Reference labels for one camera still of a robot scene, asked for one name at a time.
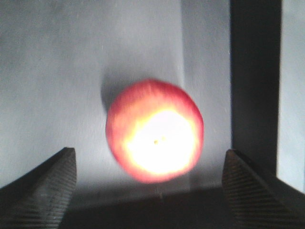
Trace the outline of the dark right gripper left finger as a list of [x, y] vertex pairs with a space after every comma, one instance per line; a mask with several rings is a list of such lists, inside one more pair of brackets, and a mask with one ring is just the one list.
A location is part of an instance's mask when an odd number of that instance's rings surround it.
[[77, 181], [74, 148], [63, 148], [0, 189], [2, 229], [57, 229]]

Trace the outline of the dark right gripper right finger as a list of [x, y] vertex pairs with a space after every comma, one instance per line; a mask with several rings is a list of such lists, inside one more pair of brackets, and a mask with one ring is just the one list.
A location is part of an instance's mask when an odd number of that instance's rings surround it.
[[237, 150], [226, 152], [222, 187], [238, 229], [305, 227], [305, 195]]

